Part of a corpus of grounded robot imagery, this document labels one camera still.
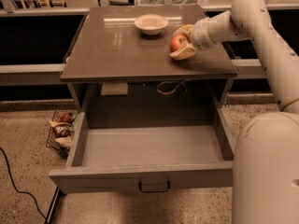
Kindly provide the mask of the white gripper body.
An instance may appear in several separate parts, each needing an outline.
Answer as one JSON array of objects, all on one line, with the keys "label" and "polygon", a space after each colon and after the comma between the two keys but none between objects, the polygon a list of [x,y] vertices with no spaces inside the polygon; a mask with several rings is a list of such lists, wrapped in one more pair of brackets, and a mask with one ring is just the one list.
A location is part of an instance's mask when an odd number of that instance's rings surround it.
[{"label": "white gripper body", "polygon": [[216,45],[209,34],[209,22],[210,18],[205,17],[204,19],[197,21],[192,26],[189,34],[189,39],[197,49],[207,50],[213,48]]}]

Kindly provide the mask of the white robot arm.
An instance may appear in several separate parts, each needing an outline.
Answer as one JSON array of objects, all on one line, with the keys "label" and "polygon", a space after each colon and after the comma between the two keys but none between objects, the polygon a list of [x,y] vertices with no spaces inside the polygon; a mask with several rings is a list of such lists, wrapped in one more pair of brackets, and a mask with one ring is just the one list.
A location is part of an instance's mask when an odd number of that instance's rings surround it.
[{"label": "white robot arm", "polygon": [[232,224],[299,224],[299,57],[274,28],[264,0],[179,27],[175,60],[220,42],[251,42],[277,110],[249,120],[234,147]]}]

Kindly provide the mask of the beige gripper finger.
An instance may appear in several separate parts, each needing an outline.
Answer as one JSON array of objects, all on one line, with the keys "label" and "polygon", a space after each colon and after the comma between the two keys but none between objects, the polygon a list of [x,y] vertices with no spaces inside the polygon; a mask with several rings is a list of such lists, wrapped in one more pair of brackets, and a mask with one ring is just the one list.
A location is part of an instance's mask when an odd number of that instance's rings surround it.
[{"label": "beige gripper finger", "polygon": [[192,24],[186,24],[178,28],[173,35],[186,35],[187,37],[190,36],[190,32],[193,28]]},{"label": "beige gripper finger", "polygon": [[184,42],[177,51],[170,53],[170,57],[174,60],[181,61],[192,57],[194,54],[194,45],[192,43]]}]

